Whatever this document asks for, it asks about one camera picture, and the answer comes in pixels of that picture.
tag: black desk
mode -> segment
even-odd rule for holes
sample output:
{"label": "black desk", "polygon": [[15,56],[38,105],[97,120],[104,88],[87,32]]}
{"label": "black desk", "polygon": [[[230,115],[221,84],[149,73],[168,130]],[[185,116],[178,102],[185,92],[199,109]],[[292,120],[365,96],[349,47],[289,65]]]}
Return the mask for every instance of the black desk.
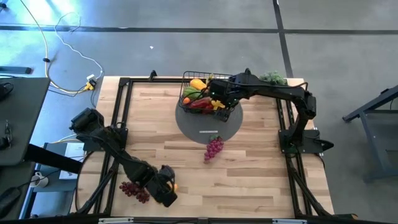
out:
{"label": "black desk", "polygon": [[6,119],[12,130],[12,147],[0,151],[0,166],[22,162],[27,146],[49,88],[48,78],[3,78],[12,83],[13,91],[0,101],[0,136],[4,135]]}
{"label": "black desk", "polygon": [[[11,148],[0,151],[0,194],[9,187],[30,181],[35,163],[77,173],[81,162],[29,144],[39,117],[50,80],[48,78],[1,78],[12,83],[13,91],[0,101],[0,136],[8,120],[12,130]],[[21,196],[12,210],[1,220],[19,218],[29,185],[21,187]]]}

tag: table leg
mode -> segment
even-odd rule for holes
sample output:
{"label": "table leg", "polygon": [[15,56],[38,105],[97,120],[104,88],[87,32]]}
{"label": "table leg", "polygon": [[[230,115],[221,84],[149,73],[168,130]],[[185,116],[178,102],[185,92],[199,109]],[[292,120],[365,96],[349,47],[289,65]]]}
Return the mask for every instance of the table leg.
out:
{"label": "table leg", "polygon": [[33,161],[39,164],[59,168],[74,174],[79,173],[81,168],[81,162],[79,161],[61,156],[32,144],[28,145],[24,159],[26,161]]}

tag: cable connector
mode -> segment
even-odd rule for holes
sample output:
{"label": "cable connector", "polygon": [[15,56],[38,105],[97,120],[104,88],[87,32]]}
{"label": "cable connector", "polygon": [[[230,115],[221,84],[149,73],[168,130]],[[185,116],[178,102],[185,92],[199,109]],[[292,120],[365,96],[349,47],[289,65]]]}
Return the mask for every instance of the cable connector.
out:
{"label": "cable connector", "polygon": [[86,86],[85,86],[84,90],[94,90],[95,85],[97,85],[97,83],[94,80],[90,80],[90,81],[86,82]]}
{"label": "cable connector", "polygon": [[95,78],[95,75],[91,74],[89,76],[87,76],[87,83],[86,83],[86,87],[84,90],[94,90],[95,89],[95,85],[97,85],[97,78]]}

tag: bracket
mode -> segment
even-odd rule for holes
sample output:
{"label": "bracket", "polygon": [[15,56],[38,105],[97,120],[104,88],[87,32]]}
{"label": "bracket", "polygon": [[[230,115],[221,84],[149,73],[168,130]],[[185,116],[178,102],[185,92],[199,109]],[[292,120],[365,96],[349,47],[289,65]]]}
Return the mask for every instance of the bracket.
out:
{"label": "bracket", "polygon": [[303,144],[295,146],[288,141],[289,130],[279,130],[279,144],[280,150],[284,154],[290,153],[323,153],[324,151],[332,148],[333,143],[320,139],[318,130],[304,130],[303,131]]}

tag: green vegetable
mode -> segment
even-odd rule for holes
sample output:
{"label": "green vegetable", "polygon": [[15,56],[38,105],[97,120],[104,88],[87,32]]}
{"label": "green vegetable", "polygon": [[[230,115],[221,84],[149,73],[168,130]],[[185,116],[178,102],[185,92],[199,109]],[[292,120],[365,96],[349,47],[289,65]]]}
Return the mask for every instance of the green vegetable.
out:
{"label": "green vegetable", "polygon": [[184,89],[182,95],[184,97],[188,97],[191,100],[195,100],[198,99],[198,97],[200,96],[200,91],[198,91],[194,87],[188,86]]}

